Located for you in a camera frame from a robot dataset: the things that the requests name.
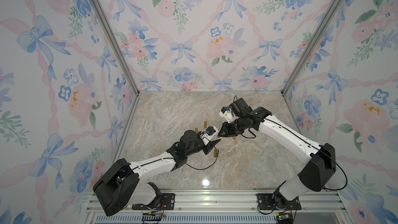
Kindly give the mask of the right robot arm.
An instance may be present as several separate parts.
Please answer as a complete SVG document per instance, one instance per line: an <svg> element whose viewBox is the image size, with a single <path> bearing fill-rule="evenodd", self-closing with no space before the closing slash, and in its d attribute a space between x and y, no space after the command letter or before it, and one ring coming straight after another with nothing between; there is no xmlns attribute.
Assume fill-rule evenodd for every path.
<svg viewBox="0 0 398 224"><path fill-rule="evenodd" d="M230 138L242 135L245 130L255 129L273 138L304 164L302 171L278 186L272 196L278 209L286 208L296 197L308 192L320 192L336 172L335 149L329 144L321 145L297 133L283 124L263 107L243 110L223 107L219 137Z"/></svg>

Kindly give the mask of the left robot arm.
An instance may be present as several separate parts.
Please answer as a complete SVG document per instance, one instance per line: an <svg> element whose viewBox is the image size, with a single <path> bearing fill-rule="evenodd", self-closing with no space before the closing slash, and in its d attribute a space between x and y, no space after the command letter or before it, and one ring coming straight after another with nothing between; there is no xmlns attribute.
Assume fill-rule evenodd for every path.
<svg viewBox="0 0 398 224"><path fill-rule="evenodd" d="M127 205L156 208L162 193L149 179L181 168L193 154L209 154L219 143L214 139L217 133L214 126L203 132L187 130L178 142L156 157L139 162L127 162L124 158L117 160L93 187L105 215L113 216Z"/></svg>

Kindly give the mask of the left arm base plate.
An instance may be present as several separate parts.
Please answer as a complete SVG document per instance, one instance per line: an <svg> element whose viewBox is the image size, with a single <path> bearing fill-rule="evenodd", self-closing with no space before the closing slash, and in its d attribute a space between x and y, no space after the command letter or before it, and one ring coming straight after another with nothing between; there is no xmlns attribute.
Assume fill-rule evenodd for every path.
<svg viewBox="0 0 398 224"><path fill-rule="evenodd" d="M159 201L157 201L157 206L143 205L143 204L133 204L132 210L135 211L154 211L154 210L173 210L176 202L176 195L171 194L162 194Z"/></svg>

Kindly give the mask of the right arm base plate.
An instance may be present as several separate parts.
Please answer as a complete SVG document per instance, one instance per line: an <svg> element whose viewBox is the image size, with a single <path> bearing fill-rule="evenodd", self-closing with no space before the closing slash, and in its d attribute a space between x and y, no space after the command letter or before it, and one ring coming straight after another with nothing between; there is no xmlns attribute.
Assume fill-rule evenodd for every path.
<svg viewBox="0 0 398 224"><path fill-rule="evenodd" d="M291 210L301 210L302 206L300 204L299 198L296 197L294 200L288 202L283 197L274 196L274 194L256 194L259 209L264 210L286 210L287 208Z"/></svg>

